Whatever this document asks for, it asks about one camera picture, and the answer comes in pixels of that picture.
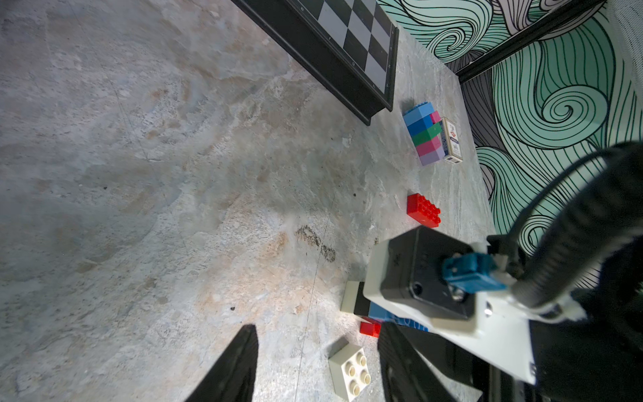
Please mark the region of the light blue long lego brick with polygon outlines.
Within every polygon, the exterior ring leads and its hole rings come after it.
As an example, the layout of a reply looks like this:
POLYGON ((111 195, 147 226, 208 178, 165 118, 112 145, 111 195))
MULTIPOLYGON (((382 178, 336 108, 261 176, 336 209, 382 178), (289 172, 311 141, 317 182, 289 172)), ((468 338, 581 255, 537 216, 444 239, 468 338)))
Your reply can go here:
POLYGON ((370 304, 369 310, 368 310, 368 317, 373 318, 374 320, 379 322, 391 322, 403 327, 414 328, 427 333, 430 331, 428 330, 427 327, 422 326, 421 324, 413 321, 412 319, 400 318, 394 315, 393 313, 388 312, 387 310, 385 310, 384 308, 382 308, 381 306, 375 303, 370 304))

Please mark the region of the green long lego brick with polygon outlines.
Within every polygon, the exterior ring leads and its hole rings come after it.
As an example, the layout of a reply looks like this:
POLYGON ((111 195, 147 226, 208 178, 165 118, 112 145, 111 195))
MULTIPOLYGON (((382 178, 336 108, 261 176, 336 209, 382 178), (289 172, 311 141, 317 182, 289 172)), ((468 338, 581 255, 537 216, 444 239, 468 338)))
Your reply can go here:
POLYGON ((412 141, 415 147, 419 147, 422 144, 432 141, 442 132, 442 125, 440 123, 434 124, 433 126, 419 132, 412 137, 412 141))

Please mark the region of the pink square lego brick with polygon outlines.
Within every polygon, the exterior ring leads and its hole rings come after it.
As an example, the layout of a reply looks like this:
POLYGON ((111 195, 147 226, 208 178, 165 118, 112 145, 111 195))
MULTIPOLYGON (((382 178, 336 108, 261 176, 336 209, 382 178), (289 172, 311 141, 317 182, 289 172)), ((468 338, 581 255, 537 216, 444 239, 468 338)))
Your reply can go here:
POLYGON ((433 122, 434 124, 437 124, 437 123, 439 123, 439 122, 441 121, 440 113, 439 113, 439 112, 437 112, 437 111, 435 111, 435 112, 431 113, 431 114, 430 114, 430 118, 431 118, 431 120, 432 120, 432 122, 433 122))

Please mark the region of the magenta square lego brick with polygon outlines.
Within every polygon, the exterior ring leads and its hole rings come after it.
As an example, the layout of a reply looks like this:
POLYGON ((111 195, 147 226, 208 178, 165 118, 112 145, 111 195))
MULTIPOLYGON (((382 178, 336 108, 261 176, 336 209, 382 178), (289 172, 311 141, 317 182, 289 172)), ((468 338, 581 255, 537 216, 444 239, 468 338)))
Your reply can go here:
POLYGON ((442 147, 440 136, 436 136, 430 141, 424 142, 418 145, 415 149, 420 157, 423 157, 425 154, 435 152, 436 150, 442 147))

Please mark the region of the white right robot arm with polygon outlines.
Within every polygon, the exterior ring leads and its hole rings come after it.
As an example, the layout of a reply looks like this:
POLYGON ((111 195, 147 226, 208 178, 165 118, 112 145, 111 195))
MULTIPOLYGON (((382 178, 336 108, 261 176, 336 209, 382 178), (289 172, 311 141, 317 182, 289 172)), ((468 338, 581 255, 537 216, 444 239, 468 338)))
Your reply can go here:
POLYGON ((388 398, 446 400, 429 361, 485 401, 641 400, 642 145, 596 160, 532 251, 520 233, 562 177, 481 246, 425 227, 384 246, 368 297, 399 320, 378 345, 388 398))

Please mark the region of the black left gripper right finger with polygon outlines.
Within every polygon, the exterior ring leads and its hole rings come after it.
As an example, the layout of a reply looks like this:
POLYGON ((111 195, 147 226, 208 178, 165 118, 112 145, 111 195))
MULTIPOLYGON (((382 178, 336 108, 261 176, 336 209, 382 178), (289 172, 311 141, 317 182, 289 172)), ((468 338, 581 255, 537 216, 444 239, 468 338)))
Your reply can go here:
POLYGON ((455 401, 394 323, 383 323, 378 338, 386 401, 455 401))

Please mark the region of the lilac square lego brick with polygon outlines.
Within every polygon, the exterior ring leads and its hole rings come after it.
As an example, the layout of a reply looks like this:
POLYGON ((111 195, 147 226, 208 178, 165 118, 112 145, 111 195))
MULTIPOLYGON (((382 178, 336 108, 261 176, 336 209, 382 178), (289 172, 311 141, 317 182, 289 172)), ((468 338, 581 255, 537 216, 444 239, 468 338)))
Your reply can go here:
POLYGON ((420 156, 420 162, 423 166, 427 166, 436 162, 440 162, 445 157, 445 152, 443 148, 437 148, 432 152, 428 152, 425 155, 420 156))

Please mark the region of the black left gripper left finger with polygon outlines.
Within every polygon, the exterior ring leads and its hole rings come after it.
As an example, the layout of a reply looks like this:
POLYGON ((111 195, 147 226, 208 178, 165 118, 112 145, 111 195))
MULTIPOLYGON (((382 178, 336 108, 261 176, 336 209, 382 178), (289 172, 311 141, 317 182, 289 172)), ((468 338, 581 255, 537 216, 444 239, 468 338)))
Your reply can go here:
POLYGON ((186 402, 251 401, 258 352, 256 326, 244 325, 186 402))

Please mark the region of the red square lego brick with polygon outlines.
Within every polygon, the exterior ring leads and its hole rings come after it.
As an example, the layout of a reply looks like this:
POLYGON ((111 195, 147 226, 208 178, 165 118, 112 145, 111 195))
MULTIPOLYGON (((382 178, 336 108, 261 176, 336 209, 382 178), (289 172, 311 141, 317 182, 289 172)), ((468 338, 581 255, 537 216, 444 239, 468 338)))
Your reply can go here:
POLYGON ((361 322, 359 326, 359 332, 362 335, 370 336, 373 338, 378 338, 381 332, 380 323, 370 323, 370 322, 361 322))

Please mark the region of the dark blue square lego brick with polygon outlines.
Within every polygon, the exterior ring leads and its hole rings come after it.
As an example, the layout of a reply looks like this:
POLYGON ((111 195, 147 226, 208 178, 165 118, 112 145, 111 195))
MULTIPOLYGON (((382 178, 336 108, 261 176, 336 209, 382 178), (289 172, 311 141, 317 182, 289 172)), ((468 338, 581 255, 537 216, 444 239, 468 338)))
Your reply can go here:
POLYGON ((431 116, 425 116, 407 126, 411 137, 425 132, 434 125, 431 116))

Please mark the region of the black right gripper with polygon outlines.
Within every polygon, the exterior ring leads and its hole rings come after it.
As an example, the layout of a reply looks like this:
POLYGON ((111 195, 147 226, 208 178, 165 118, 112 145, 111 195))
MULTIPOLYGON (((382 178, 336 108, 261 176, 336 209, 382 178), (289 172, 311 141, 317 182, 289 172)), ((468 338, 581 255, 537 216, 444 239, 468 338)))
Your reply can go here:
POLYGON ((536 388, 515 380, 439 335, 398 326, 415 350, 448 379, 482 392, 478 401, 542 401, 536 388))

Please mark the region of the cream square lego brick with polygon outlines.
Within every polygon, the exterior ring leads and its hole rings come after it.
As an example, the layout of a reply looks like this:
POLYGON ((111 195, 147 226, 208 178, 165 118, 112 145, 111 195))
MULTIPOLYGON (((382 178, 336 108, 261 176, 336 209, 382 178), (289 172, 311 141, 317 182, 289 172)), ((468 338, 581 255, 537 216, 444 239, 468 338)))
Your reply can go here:
POLYGON ((347 344, 328 360, 335 393, 354 401, 371 384, 368 360, 363 348, 347 344))
POLYGON ((359 281, 347 282, 340 306, 340 311, 342 313, 354 313, 355 304, 358 298, 359 285, 359 281))

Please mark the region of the black square lego brick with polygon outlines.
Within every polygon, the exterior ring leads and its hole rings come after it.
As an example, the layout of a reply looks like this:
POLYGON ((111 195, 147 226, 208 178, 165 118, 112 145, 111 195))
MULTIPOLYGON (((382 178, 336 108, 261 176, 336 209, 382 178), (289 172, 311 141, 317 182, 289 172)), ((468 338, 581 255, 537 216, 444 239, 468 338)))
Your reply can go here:
POLYGON ((371 301, 363 295, 358 295, 353 307, 353 314, 360 318, 367 318, 369 316, 370 306, 371 301))

